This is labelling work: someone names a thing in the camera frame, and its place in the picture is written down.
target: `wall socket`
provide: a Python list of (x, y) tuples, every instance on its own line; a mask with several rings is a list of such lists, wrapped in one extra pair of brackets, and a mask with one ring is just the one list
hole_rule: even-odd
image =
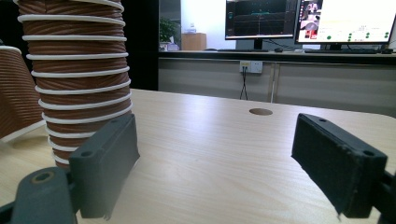
[(244, 67), (246, 67), (246, 73), (261, 73), (262, 72), (262, 62), (260, 61), (240, 61), (239, 72), (244, 72)]

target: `cup stack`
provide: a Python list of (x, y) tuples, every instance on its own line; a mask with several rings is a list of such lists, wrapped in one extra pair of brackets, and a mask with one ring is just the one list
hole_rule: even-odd
[(57, 166), (110, 119), (131, 113), (120, 0), (19, 0), (35, 90)]
[(21, 51), (0, 46), (0, 140), (8, 142), (45, 124), (35, 82)]

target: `black monitor screen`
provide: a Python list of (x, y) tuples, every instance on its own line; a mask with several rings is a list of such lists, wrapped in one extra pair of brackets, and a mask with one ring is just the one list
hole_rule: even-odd
[(388, 44), (395, 0), (299, 0), (296, 44)]
[(293, 38), (297, 0), (227, 0), (225, 39)]

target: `computer monitor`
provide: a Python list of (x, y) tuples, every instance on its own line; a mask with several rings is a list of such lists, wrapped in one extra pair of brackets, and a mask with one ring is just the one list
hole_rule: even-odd
[(297, 0), (226, 0), (225, 39), (293, 39)]
[(294, 42), (303, 45), (387, 45), (396, 1), (298, 0)]

